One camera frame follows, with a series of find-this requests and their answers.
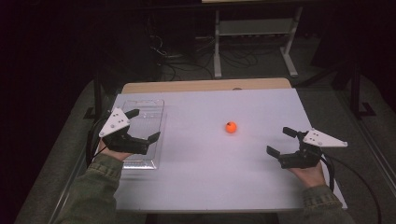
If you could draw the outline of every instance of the table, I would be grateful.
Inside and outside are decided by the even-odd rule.
[[[127,99],[163,99],[166,119],[159,168],[123,170],[115,194],[119,210],[279,212],[303,207],[302,184],[265,152],[267,145],[281,153],[297,149],[297,140],[282,133],[284,126],[311,128],[286,79],[133,83],[122,93],[114,106]],[[239,124],[234,134],[223,129],[230,119]],[[324,174],[328,178],[326,167]],[[334,193],[347,207],[337,186]]]

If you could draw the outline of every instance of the wooden table edge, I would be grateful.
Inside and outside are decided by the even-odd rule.
[[[125,84],[121,93],[125,94],[171,91],[231,91],[266,89],[291,89],[291,85],[290,82],[283,77],[173,82],[141,82]]]

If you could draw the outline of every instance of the wire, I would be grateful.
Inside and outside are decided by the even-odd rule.
[[[97,120],[93,125],[92,128],[88,131],[88,136],[87,136],[87,145],[85,146],[85,162],[87,163],[87,167],[91,164],[93,158],[95,157],[93,155],[93,152],[95,151],[95,147],[99,143],[98,140],[93,142],[93,136],[96,133],[97,126],[104,120],[108,119],[108,116],[104,116]]]
[[[166,56],[168,53],[165,51],[165,50],[163,50],[163,40],[159,37],[159,36],[157,36],[157,35],[154,35],[154,36],[152,36],[152,37],[154,37],[154,38],[157,38],[157,39],[159,39],[160,40],[160,46],[157,48],[157,47],[153,47],[153,46],[150,46],[150,48],[151,49],[154,49],[155,51],[157,51],[159,54],[161,54],[162,56]]]
[[[219,55],[224,59],[224,62],[226,62],[227,64],[229,64],[232,67],[235,67],[235,68],[249,68],[251,66],[251,64],[249,64],[249,63],[241,63],[241,62],[238,62],[236,60],[233,60],[233,59],[225,56],[223,53],[219,53]],[[240,64],[240,66],[234,65],[234,64],[232,64],[230,62]]]
[[[331,191],[334,191],[334,167],[330,165],[323,157],[320,157],[320,160],[323,161],[327,166],[329,171],[329,188]]]
[[[169,81],[173,81],[173,80],[175,79],[175,77],[178,77],[178,79],[181,81],[181,76],[179,76],[179,75],[176,74],[176,70],[175,70],[174,67],[170,66],[170,65],[167,64],[167,63],[165,63],[164,65],[170,67],[170,68],[172,69],[172,71],[173,71],[173,74],[162,73],[162,74],[164,74],[164,75],[172,76],[172,78],[171,78]]]
[[[208,53],[210,53],[210,56],[208,57],[207,62],[204,64],[204,67],[207,67],[207,66],[209,65],[209,63],[212,62],[213,55],[214,55],[215,53],[213,52],[213,50],[210,50],[210,51],[205,52],[204,54],[202,54],[202,55],[199,56],[199,58],[198,58],[198,59],[200,59],[200,58],[204,57],[204,56],[205,56],[206,54],[208,54]]]
[[[210,42],[207,43],[206,45],[200,47],[199,49],[197,49],[196,52],[199,52],[199,51],[201,51],[203,49],[206,49],[206,48],[212,46],[215,43],[215,38],[213,36],[210,36],[209,38],[210,38]]]
[[[352,167],[350,167],[349,165],[347,165],[346,163],[339,161],[338,159],[331,157],[325,153],[323,153],[323,155],[325,155],[327,158],[330,158],[331,160],[337,161],[338,163],[344,165],[347,169],[349,169],[352,173],[354,173],[360,180],[361,182],[363,182],[363,184],[366,186],[366,188],[370,191],[370,194],[375,202],[375,208],[376,208],[376,213],[377,213],[377,223],[381,224],[382,223],[382,215],[381,215],[381,208],[379,206],[379,202],[378,199],[375,196],[374,191],[372,190],[372,188],[370,187],[370,185],[367,183],[367,181],[364,180],[364,178],[354,169],[352,169]]]
[[[282,41],[282,43],[273,44],[274,41],[275,40],[271,40],[272,44],[270,44],[270,45],[274,46],[273,48],[272,47],[268,48],[269,47],[268,46],[269,45],[268,42],[262,41],[259,44],[251,44],[251,42],[249,42],[249,44],[247,44],[247,45],[250,46],[252,48],[252,50],[249,51],[248,53],[246,53],[246,55],[251,55],[251,54],[253,54],[253,55],[264,55],[264,54],[272,53],[274,51],[278,51],[280,47],[284,46],[284,41]],[[231,49],[237,49],[237,50],[240,50],[240,51],[242,51],[242,50],[239,49],[239,48],[241,48],[241,47],[245,48],[247,46],[247,45],[245,45],[243,43],[240,43],[240,41],[238,41],[235,44],[235,43],[233,43],[232,40],[225,40],[223,43],[221,43],[221,45],[222,46],[226,46],[226,47],[231,48]],[[262,49],[262,48],[263,49],[269,49],[269,51],[266,51],[266,52],[263,52],[263,53],[257,52],[259,49]]]
[[[184,68],[181,68],[181,67],[173,66],[172,64],[186,64],[186,65],[197,66],[198,68],[196,68],[196,69],[184,69]],[[173,68],[176,68],[176,69],[179,69],[179,70],[182,70],[182,71],[197,71],[197,70],[200,70],[200,69],[204,69],[210,75],[210,79],[213,79],[213,74],[212,74],[212,72],[210,72],[209,69],[207,69],[206,67],[201,66],[199,64],[196,64],[196,63],[169,63],[168,66],[171,66]]]
[[[95,158],[97,155],[99,155],[99,153],[101,153],[103,150],[105,150],[107,147],[103,147],[100,151],[98,151],[94,156],[93,156],[93,158]]]
[[[247,64],[252,66],[252,65],[257,65],[259,63],[259,60],[255,55],[252,54],[251,52],[245,53],[245,55],[240,55],[237,53],[237,50],[231,50],[230,53],[235,57],[235,59],[245,59],[247,61]]]
[[[326,158],[326,159],[327,159],[327,161],[330,162],[330,164],[331,164],[331,166],[332,166],[332,172],[334,173],[334,178],[335,178],[335,167],[334,167],[334,163],[332,162],[332,159],[330,159],[330,158]]]

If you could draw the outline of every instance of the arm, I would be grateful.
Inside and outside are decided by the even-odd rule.
[[[67,202],[55,223],[113,223],[114,193],[120,183],[122,161],[130,155],[103,150],[70,187]]]
[[[352,217],[342,208],[323,176],[321,163],[316,167],[290,169],[307,187],[303,191],[304,223],[353,224]]]

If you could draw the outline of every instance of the orange ball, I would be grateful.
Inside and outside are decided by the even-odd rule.
[[[236,123],[233,122],[233,121],[228,122],[228,123],[225,125],[225,131],[226,131],[227,133],[234,133],[234,132],[236,131]]]

